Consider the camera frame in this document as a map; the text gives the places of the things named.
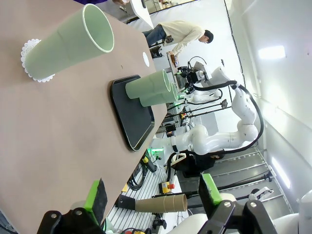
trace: white lace coaster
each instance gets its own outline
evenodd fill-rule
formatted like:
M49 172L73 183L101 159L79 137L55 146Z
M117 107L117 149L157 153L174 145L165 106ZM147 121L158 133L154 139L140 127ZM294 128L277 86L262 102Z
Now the white lace coaster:
M33 77L28 73L27 69L25 68L25 58L26 58L26 55L28 54L28 52L31 51L40 41L41 40L39 40L39 39L31 39L31 40L29 40L27 43L25 43L25 45L21 49L22 52L20 53L20 55L21 55L20 60L22 62L21 65L25 69L25 72L28 74L28 76L31 77L31 78L33 78ZM49 77L43 78L43 79L33 78L33 80L45 83L46 81L49 81L50 79L52 79L54 75L55 74L53 74L53 75L51 75Z

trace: fluorescent light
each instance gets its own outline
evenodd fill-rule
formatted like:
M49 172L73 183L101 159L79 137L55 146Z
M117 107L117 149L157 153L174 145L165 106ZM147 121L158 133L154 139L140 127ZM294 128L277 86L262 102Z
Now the fluorescent light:
M258 52L261 59L282 59L286 57L285 48L282 45L263 48Z
M291 181L288 179L285 171L279 165L279 163L275 160L275 158L272 158L272 163L273 163L273 166L275 167L275 169L277 170L278 174L280 175L280 177L284 181L286 187L289 189L291 187Z
M164 149L152 149L152 152L162 152Z

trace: green cylinder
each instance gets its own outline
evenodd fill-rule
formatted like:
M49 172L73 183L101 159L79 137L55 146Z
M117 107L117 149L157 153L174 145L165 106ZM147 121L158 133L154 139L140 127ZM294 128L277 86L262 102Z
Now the green cylinder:
M152 73L126 84L126 93L130 99L169 91L170 82L165 70Z
M97 6L87 4L27 54L25 68L40 80L113 48L114 34L108 19Z
M169 92L140 97L141 105L144 107L175 101L177 101L177 92L173 83L171 83L171 90Z

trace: blue jeans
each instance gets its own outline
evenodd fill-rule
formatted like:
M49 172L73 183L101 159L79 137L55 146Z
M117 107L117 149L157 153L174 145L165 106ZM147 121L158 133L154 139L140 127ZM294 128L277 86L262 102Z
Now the blue jeans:
M160 24L150 31L143 32L143 34L146 37L148 46L155 44L159 40L166 39L167 36Z

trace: brown paper tube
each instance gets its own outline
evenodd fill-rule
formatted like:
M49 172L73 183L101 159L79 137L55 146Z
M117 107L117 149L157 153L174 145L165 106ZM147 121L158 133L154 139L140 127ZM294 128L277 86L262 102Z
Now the brown paper tube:
M152 213L165 213L165 197L160 196L150 199L137 200L136 211L139 212L152 212Z
M186 211L187 210L187 199L185 194L176 195L174 197L175 211Z
M176 212L174 198L176 195L165 196L165 210L166 212Z

